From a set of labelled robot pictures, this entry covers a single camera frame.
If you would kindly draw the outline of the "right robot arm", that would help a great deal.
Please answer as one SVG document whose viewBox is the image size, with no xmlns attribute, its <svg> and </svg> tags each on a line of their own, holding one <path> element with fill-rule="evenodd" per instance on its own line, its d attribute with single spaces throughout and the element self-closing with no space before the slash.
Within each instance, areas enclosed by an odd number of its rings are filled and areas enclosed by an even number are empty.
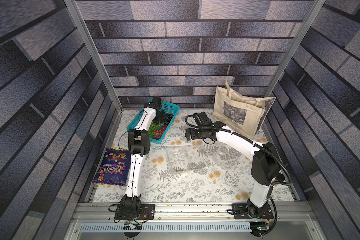
<svg viewBox="0 0 360 240">
<path fill-rule="evenodd" d="M 291 176 L 279 159 L 275 146 L 271 143 L 255 142 L 240 133 L 235 132 L 221 121 L 212 122 L 205 112 L 188 115 L 185 123 L 185 137 L 189 140 L 206 140 L 226 144 L 252 162 L 251 176 L 254 184 L 244 213 L 252 219 L 262 216 L 270 218 L 276 211 L 269 212 L 269 202 L 276 185 L 291 185 Z"/>
</svg>

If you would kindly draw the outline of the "green grape bunch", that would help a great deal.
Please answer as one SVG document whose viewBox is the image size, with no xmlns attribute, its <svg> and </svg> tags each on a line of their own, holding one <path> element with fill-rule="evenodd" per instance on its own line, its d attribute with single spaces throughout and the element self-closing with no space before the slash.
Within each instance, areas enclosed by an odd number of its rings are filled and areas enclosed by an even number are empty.
<svg viewBox="0 0 360 240">
<path fill-rule="evenodd" d="M 155 124 L 155 123 L 152 123 L 150 125 L 150 128 L 148 130 L 149 132 L 149 137 L 150 138 L 153 138 L 153 139 L 156 139 L 157 136 L 158 136 L 158 131 L 161 129 L 161 124 Z"/>
</svg>

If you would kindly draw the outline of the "clear clamshell container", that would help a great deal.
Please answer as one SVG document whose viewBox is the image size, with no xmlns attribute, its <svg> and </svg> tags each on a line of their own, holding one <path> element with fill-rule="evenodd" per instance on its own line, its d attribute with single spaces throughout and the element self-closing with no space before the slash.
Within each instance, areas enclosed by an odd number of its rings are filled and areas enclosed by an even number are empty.
<svg viewBox="0 0 360 240">
<path fill-rule="evenodd" d="M 248 160 L 247 156 L 227 145 L 220 144 L 211 156 L 214 163 L 226 171 L 233 171 Z"/>
<path fill-rule="evenodd" d="M 192 146 L 172 146 L 167 148 L 167 158 L 175 172 L 191 171 L 196 169 L 197 162 Z"/>
</svg>

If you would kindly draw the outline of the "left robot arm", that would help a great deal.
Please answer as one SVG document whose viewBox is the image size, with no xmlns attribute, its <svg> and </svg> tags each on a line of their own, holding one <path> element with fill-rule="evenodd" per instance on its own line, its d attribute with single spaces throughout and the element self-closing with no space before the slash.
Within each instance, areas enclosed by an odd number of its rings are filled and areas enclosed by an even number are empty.
<svg viewBox="0 0 360 240">
<path fill-rule="evenodd" d="M 120 214 L 137 218 L 141 212 L 141 172 L 143 160 L 151 149 L 149 128 L 152 123 L 158 124 L 166 118 L 165 112 L 161 110 L 163 100 L 153 97 L 152 101 L 144 104 L 141 118 L 135 128 L 128 130 L 128 147 L 131 154 L 131 167 L 126 191 L 120 201 Z"/>
</svg>

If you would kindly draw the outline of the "black grape bunch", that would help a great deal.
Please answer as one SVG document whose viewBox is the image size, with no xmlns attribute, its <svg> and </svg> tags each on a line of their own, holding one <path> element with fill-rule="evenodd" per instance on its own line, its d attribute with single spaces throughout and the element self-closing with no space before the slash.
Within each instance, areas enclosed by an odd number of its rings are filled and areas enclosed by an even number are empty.
<svg viewBox="0 0 360 240">
<path fill-rule="evenodd" d="M 166 114 L 166 119 L 164 121 L 164 125 L 168 126 L 171 122 L 171 120 L 173 119 L 173 115 L 172 114 Z"/>
</svg>

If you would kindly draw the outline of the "teal plastic basket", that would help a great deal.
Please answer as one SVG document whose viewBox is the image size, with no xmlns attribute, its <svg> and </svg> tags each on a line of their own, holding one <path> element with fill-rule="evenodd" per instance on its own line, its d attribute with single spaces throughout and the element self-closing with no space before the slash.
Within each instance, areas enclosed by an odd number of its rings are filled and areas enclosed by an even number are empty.
<svg viewBox="0 0 360 240">
<path fill-rule="evenodd" d="M 136 130 L 138 134 L 146 131 L 150 141 L 159 144 L 164 139 L 180 107 L 154 97 L 144 104 L 127 130 Z"/>
</svg>

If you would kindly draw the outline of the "floral tablecloth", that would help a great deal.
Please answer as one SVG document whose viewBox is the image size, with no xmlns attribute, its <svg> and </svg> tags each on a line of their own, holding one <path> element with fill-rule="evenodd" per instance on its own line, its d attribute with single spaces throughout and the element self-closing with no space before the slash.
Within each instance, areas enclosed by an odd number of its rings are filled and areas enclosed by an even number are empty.
<svg viewBox="0 0 360 240">
<path fill-rule="evenodd" d="M 195 112 L 194 109 L 179 110 L 163 141 L 151 145 L 140 178 L 143 202 L 231 203 L 244 202 L 249 198 L 254 184 L 249 159 L 235 170 L 226 171 L 211 158 L 217 146 L 223 143 L 186 140 L 185 117 Z M 167 148 L 172 146 L 192 146 L 196 169 L 175 172 L 166 153 Z"/>
</svg>

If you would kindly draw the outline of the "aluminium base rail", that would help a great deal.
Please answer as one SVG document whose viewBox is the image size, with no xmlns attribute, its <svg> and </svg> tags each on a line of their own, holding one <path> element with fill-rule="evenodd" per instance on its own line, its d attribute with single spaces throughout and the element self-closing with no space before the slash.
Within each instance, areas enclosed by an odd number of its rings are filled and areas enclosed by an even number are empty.
<svg viewBox="0 0 360 240">
<path fill-rule="evenodd" d="M 78 204 L 64 240 L 254 240 L 250 220 L 227 213 L 229 203 L 157 203 L 153 220 L 141 231 L 114 223 L 108 203 Z M 277 202 L 275 228 L 264 240 L 324 240 L 307 202 Z"/>
</svg>

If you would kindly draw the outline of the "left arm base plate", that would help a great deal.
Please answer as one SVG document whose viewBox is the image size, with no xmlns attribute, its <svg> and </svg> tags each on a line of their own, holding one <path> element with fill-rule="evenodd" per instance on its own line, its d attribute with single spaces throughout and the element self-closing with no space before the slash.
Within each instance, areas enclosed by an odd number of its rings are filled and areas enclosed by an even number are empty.
<svg viewBox="0 0 360 240">
<path fill-rule="evenodd" d="M 140 204 L 140 209 L 134 207 L 125 207 L 122 204 L 117 205 L 114 220 L 142 220 L 150 221 L 155 217 L 155 204 Z"/>
</svg>

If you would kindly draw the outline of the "clear clamshell container front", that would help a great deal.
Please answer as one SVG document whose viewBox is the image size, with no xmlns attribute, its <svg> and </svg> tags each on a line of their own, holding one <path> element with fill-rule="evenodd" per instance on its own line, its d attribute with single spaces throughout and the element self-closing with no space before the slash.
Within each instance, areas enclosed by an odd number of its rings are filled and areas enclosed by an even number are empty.
<svg viewBox="0 0 360 240">
<path fill-rule="evenodd" d="M 192 146 L 172 146 L 167 148 L 167 158 L 175 172 L 191 171 L 196 169 L 197 162 Z"/>
</svg>

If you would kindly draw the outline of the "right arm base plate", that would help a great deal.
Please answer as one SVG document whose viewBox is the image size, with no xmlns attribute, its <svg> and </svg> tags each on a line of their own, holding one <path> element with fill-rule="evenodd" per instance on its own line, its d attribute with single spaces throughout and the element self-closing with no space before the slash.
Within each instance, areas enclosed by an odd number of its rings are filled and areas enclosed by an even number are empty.
<svg viewBox="0 0 360 240">
<path fill-rule="evenodd" d="M 232 204 L 227 212 L 234 216 L 235 220 L 271 220 L 274 214 L 269 204 L 258 208 L 252 204 L 248 207 L 246 203 Z"/>
</svg>

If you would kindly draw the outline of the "beige canvas tote bag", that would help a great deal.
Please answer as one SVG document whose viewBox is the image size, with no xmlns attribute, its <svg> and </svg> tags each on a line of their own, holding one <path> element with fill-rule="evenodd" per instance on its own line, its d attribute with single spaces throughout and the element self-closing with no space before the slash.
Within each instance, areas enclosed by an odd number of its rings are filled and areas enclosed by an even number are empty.
<svg viewBox="0 0 360 240">
<path fill-rule="evenodd" d="M 275 97 L 245 97 L 226 83 L 225 88 L 216 87 L 213 116 L 232 130 L 252 139 L 275 100 Z"/>
</svg>

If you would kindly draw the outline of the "clear clamshell container right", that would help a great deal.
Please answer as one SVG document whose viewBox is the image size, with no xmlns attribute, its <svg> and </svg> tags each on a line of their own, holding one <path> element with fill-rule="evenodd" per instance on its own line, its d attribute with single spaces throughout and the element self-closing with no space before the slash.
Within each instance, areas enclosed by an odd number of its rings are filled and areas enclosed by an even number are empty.
<svg viewBox="0 0 360 240">
<path fill-rule="evenodd" d="M 214 163 L 226 171 L 233 171 L 248 160 L 247 156 L 227 145 L 220 144 L 211 156 Z"/>
</svg>

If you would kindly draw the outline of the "purple snack bag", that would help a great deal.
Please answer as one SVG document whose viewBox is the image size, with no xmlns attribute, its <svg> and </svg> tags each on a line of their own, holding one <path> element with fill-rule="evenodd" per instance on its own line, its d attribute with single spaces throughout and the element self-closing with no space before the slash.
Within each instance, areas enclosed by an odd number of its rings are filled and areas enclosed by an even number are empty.
<svg viewBox="0 0 360 240">
<path fill-rule="evenodd" d="M 92 180 L 94 185 L 125 186 L 131 167 L 131 154 L 120 149 L 106 149 L 102 163 Z"/>
</svg>

